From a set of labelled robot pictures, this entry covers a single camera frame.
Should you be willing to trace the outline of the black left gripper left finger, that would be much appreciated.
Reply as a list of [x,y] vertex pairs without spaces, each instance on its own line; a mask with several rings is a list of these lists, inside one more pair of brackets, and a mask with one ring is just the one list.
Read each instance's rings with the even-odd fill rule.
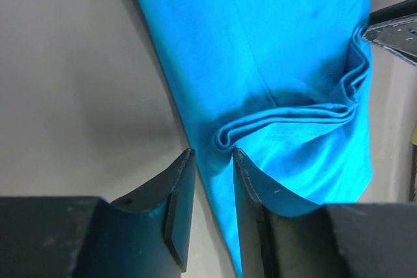
[[2,277],[180,277],[187,268],[195,152],[115,199],[2,197]]

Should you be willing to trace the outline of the blue t-shirt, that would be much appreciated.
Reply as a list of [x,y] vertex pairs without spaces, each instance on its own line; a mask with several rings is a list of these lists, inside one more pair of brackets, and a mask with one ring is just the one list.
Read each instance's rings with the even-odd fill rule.
[[232,151],[317,204],[371,182],[371,0],[138,0],[242,276]]

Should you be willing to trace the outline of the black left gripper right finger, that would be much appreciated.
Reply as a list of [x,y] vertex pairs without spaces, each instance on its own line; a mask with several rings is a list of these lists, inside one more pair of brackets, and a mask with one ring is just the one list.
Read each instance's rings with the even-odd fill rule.
[[416,204],[315,204],[233,151],[245,277],[415,277]]

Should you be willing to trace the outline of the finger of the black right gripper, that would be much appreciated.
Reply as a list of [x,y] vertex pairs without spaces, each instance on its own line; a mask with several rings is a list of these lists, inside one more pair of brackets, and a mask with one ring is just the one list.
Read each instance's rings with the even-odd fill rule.
[[403,18],[416,13],[417,0],[405,0],[389,7],[381,8],[370,14],[369,25]]
[[416,14],[370,25],[362,37],[416,66]]

